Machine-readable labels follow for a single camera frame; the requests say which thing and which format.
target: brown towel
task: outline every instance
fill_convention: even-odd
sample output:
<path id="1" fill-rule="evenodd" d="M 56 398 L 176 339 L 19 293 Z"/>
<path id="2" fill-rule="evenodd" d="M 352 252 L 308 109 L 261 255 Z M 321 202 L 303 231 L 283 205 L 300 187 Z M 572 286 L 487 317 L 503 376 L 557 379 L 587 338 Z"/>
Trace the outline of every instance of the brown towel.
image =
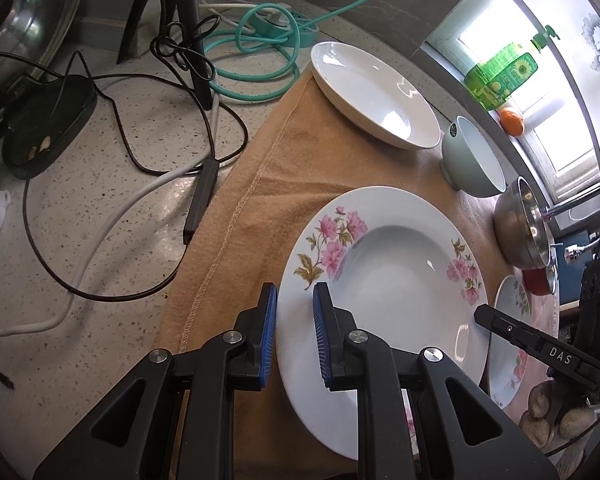
<path id="1" fill-rule="evenodd" d="M 255 306 L 262 282 L 280 284 L 315 213 L 364 186 L 399 187 L 442 211 L 474 252 L 493 304 L 512 272 L 493 233 L 495 199 L 451 189 L 441 157 L 440 147 L 408 152 L 362 132 L 305 71 L 213 199 L 171 287 L 155 345 L 183 352 L 232 328 L 238 312 Z M 236 395 L 234 428 L 237 479 L 323 479 L 356 469 L 309 434 L 275 364 L 264 391 Z"/>

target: speckled white countertop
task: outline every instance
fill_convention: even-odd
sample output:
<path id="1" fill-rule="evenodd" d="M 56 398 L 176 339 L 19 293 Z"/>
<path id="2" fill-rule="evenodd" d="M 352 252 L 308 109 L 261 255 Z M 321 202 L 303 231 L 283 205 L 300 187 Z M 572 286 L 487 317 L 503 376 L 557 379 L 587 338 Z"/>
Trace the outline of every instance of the speckled white countertop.
<path id="1" fill-rule="evenodd" d="M 315 8 L 298 0 L 259 1 L 289 1 L 301 12 L 316 15 Z M 460 109 L 407 60 L 344 20 L 330 20 L 322 29 L 381 57 L 417 88 L 427 88 L 425 95 L 433 95 L 437 108 L 446 110 L 447 116 Z M 71 45 L 65 45 L 55 65 L 63 67 L 71 50 Z M 150 54 L 117 66 L 112 52 L 81 50 L 94 74 L 169 75 Z M 271 72 L 283 65 L 276 53 L 226 57 L 232 52 L 230 46 L 220 48 L 213 57 L 220 59 L 219 66 L 243 73 Z M 308 54 L 305 49 L 300 55 L 301 68 Z M 262 93 L 285 81 L 256 89 L 247 83 L 225 83 L 237 91 Z M 200 114 L 178 89 L 143 79 L 108 80 L 100 87 L 117 101 L 129 141 L 146 166 L 171 169 L 204 148 Z M 276 104 L 232 106 L 253 135 Z M 448 122 L 436 115 L 445 130 Z M 218 154 L 232 152 L 241 140 L 238 124 L 221 111 Z M 32 234 L 56 272 L 69 280 L 82 245 L 124 197 L 151 179 L 128 160 L 110 105 L 100 99 L 74 142 L 30 184 Z M 178 179 L 129 211 L 98 250 L 82 289 L 97 294 L 137 292 L 169 274 L 184 250 L 182 227 L 191 186 L 191 178 Z M 0 168 L 0 188 L 9 190 L 13 200 L 0 232 L 0 327 L 48 319 L 66 299 L 27 242 L 21 214 L 23 187 L 23 181 Z M 62 437 L 151 349 L 166 294 L 168 289 L 131 303 L 77 298 L 68 319 L 56 329 L 0 339 L 0 371 L 15 383 L 13 392 L 0 384 L 0 450 L 24 478 L 33 475 Z"/>

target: chrome faucet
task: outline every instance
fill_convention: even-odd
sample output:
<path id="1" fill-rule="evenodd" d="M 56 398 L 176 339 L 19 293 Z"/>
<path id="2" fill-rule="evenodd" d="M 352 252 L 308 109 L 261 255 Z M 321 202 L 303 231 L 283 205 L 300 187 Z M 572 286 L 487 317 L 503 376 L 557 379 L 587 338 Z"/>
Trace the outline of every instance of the chrome faucet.
<path id="1" fill-rule="evenodd" d="M 587 187 L 587 189 L 582 190 L 581 192 L 573 195 L 571 198 L 564 200 L 563 202 L 558 202 L 556 205 L 545 208 L 542 213 L 542 218 L 547 221 L 551 218 L 554 218 L 556 215 L 560 213 L 564 213 L 569 209 L 572 209 L 580 204 L 585 203 L 587 200 L 592 199 L 595 196 L 600 194 L 600 182 L 591 187 Z M 580 245 L 570 245 L 569 247 L 564 248 L 564 261 L 567 264 L 572 264 L 577 261 L 579 257 L 581 257 L 587 251 L 592 250 L 600 243 L 600 238 L 592 241 L 590 244 L 585 246 Z"/>

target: bottle label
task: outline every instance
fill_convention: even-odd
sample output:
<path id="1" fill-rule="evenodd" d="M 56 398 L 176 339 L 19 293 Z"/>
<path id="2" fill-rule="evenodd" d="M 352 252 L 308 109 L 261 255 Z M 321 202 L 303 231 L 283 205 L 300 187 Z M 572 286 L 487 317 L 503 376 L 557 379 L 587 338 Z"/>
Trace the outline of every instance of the bottle label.
<path id="1" fill-rule="evenodd" d="M 493 105 L 500 106 L 514 90 L 538 70 L 538 64 L 528 52 L 509 63 L 482 88 L 482 94 Z"/>

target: silver bolt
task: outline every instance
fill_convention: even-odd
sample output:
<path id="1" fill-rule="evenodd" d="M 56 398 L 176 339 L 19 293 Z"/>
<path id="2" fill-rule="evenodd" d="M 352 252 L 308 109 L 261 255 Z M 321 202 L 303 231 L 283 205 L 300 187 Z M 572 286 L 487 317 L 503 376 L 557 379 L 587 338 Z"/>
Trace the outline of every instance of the silver bolt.
<path id="1" fill-rule="evenodd" d="M 364 330 L 352 330 L 349 332 L 349 339 L 354 343 L 363 343 L 369 339 L 369 336 Z"/>
<path id="2" fill-rule="evenodd" d="M 424 351 L 424 358 L 427 361 L 431 361 L 432 363 L 437 363 L 438 361 L 442 361 L 442 350 L 439 348 L 427 348 Z"/>
<path id="3" fill-rule="evenodd" d="M 161 363 L 166 361 L 169 353 L 164 348 L 156 348 L 149 353 L 149 361 L 152 363 Z"/>
<path id="4" fill-rule="evenodd" d="M 242 334 L 237 330 L 229 330 L 228 332 L 224 333 L 222 339 L 224 339 L 225 343 L 233 345 L 242 341 Z"/>

